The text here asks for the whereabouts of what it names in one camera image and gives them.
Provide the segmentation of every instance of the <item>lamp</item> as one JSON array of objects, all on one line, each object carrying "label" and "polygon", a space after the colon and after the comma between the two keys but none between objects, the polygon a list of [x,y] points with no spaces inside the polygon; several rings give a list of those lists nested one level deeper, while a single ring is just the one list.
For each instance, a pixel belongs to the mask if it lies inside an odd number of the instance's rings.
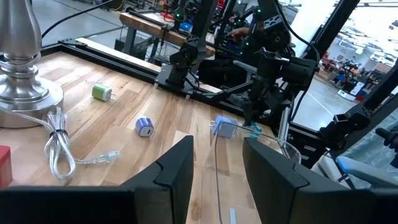
[{"label": "lamp", "polygon": [[[42,38],[29,0],[0,1],[0,106],[41,119],[52,106],[62,107],[63,91],[35,77]],[[0,112],[0,127],[37,126],[24,118]]]}]

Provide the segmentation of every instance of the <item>silver lamp base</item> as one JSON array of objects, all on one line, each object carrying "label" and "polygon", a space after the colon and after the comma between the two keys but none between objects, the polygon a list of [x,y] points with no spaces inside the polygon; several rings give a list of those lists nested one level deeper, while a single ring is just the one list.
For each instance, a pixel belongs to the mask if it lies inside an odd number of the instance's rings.
[{"label": "silver lamp base", "polygon": [[[13,79],[7,75],[0,76],[0,106],[16,113],[26,114],[42,119],[53,106],[63,107],[63,91],[54,82],[43,78]],[[39,124],[0,111],[0,127],[29,128]]]}]

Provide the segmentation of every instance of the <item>purple charger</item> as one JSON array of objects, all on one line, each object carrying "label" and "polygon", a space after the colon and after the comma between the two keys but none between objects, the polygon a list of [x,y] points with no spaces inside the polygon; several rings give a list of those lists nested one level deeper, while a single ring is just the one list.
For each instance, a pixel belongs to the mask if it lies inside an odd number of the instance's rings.
[{"label": "purple charger", "polygon": [[154,132],[154,125],[149,118],[141,116],[136,121],[136,129],[141,137],[149,137]]}]

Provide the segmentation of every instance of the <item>blue charger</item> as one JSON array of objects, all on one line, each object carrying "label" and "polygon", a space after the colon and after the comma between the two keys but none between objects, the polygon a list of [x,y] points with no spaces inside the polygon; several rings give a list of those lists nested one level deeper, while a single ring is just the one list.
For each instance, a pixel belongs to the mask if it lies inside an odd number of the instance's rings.
[{"label": "blue charger", "polygon": [[229,118],[226,118],[223,116],[217,116],[216,120],[214,121],[213,127],[211,127],[211,133],[213,135],[215,135],[218,131],[218,136],[224,137],[224,138],[232,138],[234,135],[234,132],[236,130],[236,126],[221,125],[223,123],[230,123],[230,124],[238,125],[238,122],[233,119],[229,119]]},{"label": "blue charger", "polygon": [[189,32],[192,29],[192,25],[187,22],[183,22],[180,24],[180,29]]}]

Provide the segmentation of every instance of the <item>gray floor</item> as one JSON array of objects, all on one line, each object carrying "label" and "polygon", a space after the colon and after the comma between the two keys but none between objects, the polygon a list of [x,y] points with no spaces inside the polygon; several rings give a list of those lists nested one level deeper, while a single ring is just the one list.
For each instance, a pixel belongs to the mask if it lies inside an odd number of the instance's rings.
[{"label": "gray floor", "polygon": [[[92,5],[72,0],[33,0],[34,12],[44,32],[53,23]],[[105,34],[93,35],[99,32],[113,30]],[[97,9],[88,14],[65,21],[54,28],[43,40],[43,45],[56,43],[58,40],[76,37],[89,37],[91,40],[108,47],[114,47],[114,40],[125,36],[127,30],[122,30],[118,15],[114,12]],[[147,35],[137,33],[145,38]],[[176,52],[172,47],[167,54]],[[308,93],[304,96],[294,122],[308,128],[319,130],[326,126],[334,114],[344,113],[355,103],[336,94],[337,90],[323,82],[314,79]]]}]

